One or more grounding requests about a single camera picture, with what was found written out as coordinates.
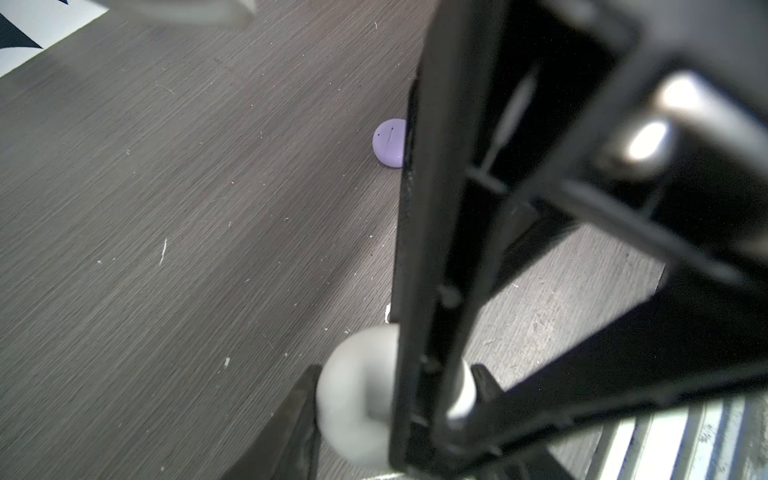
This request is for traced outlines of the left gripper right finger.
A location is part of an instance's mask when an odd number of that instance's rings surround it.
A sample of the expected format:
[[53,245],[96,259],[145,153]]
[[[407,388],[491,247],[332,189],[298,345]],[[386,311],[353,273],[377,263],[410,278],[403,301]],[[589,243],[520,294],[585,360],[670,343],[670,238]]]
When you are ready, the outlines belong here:
[[571,479],[573,475],[546,443],[572,424],[564,403],[542,386],[537,372],[503,390],[488,368],[474,364],[479,404],[469,416],[467,440],[478,457],[480,479]]

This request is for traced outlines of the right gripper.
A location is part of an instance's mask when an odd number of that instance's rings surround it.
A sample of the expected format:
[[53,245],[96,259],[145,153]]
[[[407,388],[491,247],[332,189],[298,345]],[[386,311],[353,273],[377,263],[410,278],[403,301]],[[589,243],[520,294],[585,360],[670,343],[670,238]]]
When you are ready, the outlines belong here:
[[572,424],[555,438],[766,388],[765,2],[438,5],[408,106],[392,318],[424,330],[395,469],[478,474],[476,406],[447,416],[478,312],[582,222],[670,274],[535,372]]

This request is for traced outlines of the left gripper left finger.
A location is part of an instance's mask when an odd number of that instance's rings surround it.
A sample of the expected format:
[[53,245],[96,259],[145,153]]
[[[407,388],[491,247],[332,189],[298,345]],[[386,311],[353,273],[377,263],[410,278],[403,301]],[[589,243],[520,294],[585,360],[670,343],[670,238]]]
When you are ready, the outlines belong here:
[[223,475],[225,480],[314,480],[321,436],[316,387],[322,367],[309,366],[251,446]]

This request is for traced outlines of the white earbud charging case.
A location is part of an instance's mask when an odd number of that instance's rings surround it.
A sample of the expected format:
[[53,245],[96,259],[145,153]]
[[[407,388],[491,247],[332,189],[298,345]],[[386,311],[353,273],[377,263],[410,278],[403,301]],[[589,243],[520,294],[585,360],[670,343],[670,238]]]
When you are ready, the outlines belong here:
[[361,469],[393,471],[396,375],[403,346],[422,327],[388,323],[352,334],[322,367],[316,387],[317,425],[343,460]]

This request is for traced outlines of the purple earbud charging case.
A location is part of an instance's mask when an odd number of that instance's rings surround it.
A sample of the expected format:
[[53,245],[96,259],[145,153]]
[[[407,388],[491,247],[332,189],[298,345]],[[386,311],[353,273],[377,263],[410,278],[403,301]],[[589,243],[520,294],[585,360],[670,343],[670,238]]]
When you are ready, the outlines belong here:
[[406,120],[393,118],[382,122],[372,136],[372,149],[377,160],[389,168],[403,166]]

